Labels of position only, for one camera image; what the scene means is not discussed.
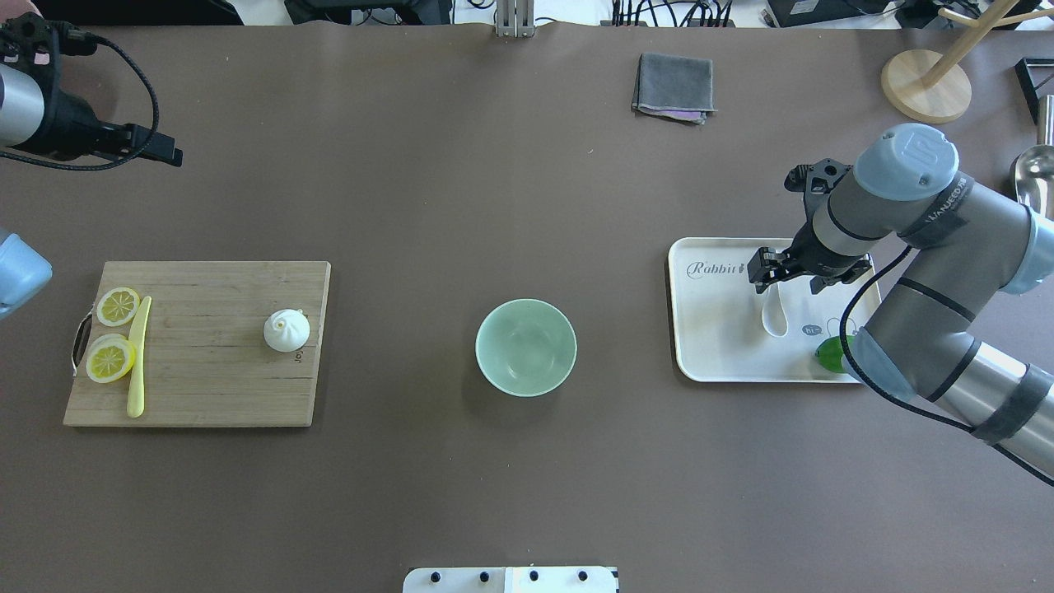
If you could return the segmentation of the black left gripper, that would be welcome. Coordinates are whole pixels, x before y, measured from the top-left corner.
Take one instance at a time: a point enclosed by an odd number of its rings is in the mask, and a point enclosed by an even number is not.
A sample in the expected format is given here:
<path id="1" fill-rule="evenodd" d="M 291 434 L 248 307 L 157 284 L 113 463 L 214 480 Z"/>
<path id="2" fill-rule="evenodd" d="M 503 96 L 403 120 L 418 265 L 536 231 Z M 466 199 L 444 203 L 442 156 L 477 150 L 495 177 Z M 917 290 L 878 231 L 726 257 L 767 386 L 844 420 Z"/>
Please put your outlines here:
<path id="1" fill-rule="evenodd" d="M 161 140 L 156 93 L 147 75 L 114 42 L 65 21 L 23 12 L 2 23 L 2 158 L 13 161 L 72 161 L 95 156 L 108 161 L 150 159 L 182 166 L 184 153 Z M 94 55 L 98 46 L 117 53 L 147 87 L 150 127 L 99 119 L 86 99 L 61 87 L 61 56 Z"/>

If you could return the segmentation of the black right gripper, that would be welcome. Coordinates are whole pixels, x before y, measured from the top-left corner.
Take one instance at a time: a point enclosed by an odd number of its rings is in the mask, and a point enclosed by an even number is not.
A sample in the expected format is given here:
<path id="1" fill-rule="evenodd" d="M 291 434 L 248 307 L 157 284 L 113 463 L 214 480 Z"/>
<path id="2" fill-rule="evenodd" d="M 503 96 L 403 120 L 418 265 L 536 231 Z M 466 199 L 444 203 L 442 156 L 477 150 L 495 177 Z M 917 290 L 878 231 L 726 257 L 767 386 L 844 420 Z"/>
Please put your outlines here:
<path id="1" fill-rule="evenodd" d="M 802 194 L 806 223 L 795 233 L 790 248 L 782 252 L 774 248 L 758 248 L 748 262 L 749 281 L 754 292 L 763 294 L 768 286 L 812 275 L 811 292 L 819 294 L 825 288 L 854 284 L 872 270 L 868 254 L 846 255 L 824 246 L 813 229 L 814 214 L 824 210 L 833 189 L 853 169 L 832 159 L 816 164 L 800 164 L 790 169 L 784 187 Z"/>

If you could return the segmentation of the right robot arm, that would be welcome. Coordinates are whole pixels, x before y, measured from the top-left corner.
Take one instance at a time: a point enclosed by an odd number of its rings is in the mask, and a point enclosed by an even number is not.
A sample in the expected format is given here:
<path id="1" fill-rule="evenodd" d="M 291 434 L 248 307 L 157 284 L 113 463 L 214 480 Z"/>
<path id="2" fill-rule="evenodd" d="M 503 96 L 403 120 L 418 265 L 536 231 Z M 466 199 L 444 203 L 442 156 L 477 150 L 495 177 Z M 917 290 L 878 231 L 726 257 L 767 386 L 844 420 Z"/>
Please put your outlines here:
<path id="1" fill-rule="evenodd" d="M 884 237 L 904 243 L 907 269 L 854 338 L 836 332 L 852 376 L 884 400 L 985 443 L 1052 483 L 1052 375 L 970 334 L 998 292 L 1023 294 L 1052 273 L 1052 222 L 976 183 L 944 133 L 885 130 L 854 165 L 821 161 L 788 173 L 806 219 L 790 248 L 760 248 L 749 281 L 809 277 L 813 293 L 851 284 Z"/>

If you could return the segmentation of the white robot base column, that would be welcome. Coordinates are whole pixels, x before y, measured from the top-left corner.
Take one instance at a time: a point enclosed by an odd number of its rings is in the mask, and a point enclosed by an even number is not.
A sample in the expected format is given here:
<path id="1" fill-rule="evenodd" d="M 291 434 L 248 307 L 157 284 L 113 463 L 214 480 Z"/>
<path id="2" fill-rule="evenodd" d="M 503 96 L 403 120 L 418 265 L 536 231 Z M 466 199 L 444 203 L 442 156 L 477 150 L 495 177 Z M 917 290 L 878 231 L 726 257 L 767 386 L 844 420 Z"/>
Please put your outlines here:
<path id="1" fill-rule="evenodd" d="M 403 592 L 618 592 L 618 569 L 606 566 L 418 567 Z"/>

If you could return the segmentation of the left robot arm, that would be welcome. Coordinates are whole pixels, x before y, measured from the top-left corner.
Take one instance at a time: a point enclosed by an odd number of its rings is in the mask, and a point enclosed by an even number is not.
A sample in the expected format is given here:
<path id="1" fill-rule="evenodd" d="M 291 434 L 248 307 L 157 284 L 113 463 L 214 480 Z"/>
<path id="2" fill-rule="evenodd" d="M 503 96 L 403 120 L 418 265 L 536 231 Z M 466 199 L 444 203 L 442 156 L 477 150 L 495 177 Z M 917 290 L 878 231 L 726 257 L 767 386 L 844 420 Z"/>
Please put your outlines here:
<path id="1" fill-rule="evenodd" d="M 67 327 L 95 301 L 103 266 L 110 260 L 174 260 L 201 255 L 187 222 L 177 222 L 208 191 L 214 166 L 192 155 L 187 164 L 147 158 L 143 140 L 161 135 L 165 93 L 148 81 L 126 50 L 72 24 L 23 12 L 2 23 L 2 45 L 15 57 L 2 67 L 26 76 L 43 104 L 38 129 L 52 133 L 56 104 L 78 96 L 89 106 L 93 94 L 117 84 L 117 106 L 143 105 L 144 124 L 133 119 L 105 129 L 102 142 L 69 159 L 63 151 L 39 155 L 19 145 L 2 146 L 2 237 L 15 239 L 22 266 L 2 252 L 2 334 L 30 328 L 53 316 Z"/>

